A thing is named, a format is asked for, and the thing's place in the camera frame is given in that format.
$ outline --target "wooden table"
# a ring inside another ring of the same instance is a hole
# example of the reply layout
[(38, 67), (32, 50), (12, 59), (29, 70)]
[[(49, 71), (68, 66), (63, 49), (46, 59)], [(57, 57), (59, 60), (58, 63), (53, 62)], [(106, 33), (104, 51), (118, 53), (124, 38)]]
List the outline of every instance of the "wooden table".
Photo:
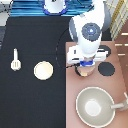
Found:
[[(115, 103), (120, 103), (125, 100), (123, 93), (126, 92), (126, 87), (115, 42), (102, 41), (101, 44), (106, 45), (111, 49), (111, 55), (107, 57), (105, 62), (110, 62), (114, 65), (115, 73), (109, 77), (102, 76), (98, 71), (98, 65), (101, 62), (96, 62), (93, 74), (88, 77), (78, 76), (75, 73), (74, 67), (66, 69), (66, 128), (90, 128), (90, 126), (81, 121), (75, 109), (76, 97), (79, 92), (86, 87), (100, 87), (106, 90), (112, 96)], [(68, 52), (68, 48), (73, 45), (76, 45), (76, 43), (66, 43), (66, 53)], [(105, 128), (128, 128), (128, 110), (122, 112), (116, 110), (113, 121)]]

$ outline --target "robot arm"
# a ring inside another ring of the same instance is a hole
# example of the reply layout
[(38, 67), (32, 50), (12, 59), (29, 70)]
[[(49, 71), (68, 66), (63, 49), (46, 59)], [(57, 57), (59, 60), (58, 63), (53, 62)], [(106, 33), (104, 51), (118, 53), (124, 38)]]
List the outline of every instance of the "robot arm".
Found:
[(107, 51), (98, 50), (105, 18), (104, 1), (94, 0), (94, 10), (71, 18), (69, 33), (77, 45), (69, 48), (67, 63), (86, 62), (92, 57), (93, 62), (106, 59)]

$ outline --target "black table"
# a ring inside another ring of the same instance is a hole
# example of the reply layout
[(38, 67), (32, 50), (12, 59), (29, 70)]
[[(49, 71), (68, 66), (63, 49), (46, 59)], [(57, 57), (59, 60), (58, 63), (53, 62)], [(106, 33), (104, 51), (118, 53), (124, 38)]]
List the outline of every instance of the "black table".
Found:
[[(71, 17), (10, 17), (0, 50), (0, 128), (66, 128), (66, 71), (56, 63), (59, 37)], [(58, 47), (58, 59), (65, 62), (68, 30)], [(22, 68), (11, 69), (13, 49), (17, 48)], [(34, 66), (48, 61), (53, 76), (38, 80)]]

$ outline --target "bowl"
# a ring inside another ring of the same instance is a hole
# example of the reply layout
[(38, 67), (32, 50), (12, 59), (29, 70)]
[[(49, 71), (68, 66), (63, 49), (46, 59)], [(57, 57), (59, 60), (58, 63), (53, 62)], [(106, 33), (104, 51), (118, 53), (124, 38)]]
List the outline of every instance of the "bowl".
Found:
[(76, 99), (76, 111), (80, 119), (91, 127), (105, 127), (115, 116), (112, 97), (99, 87), (83, 89)]

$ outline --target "saucer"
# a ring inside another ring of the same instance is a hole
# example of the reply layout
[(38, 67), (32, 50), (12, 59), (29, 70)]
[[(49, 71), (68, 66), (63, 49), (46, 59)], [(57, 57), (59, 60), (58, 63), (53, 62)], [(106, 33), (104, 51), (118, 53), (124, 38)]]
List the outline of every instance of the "saucer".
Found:
[(115, 116), (112, 97), (99, 87), (83, 89), (76, 99), (76, 111), (80, 119), (91, 127), (105, 127)]
[(53, 74), (53, 66), (46, 61), (39, 62), (34, 67), (34, 74), (40, 80), (49, 79)]

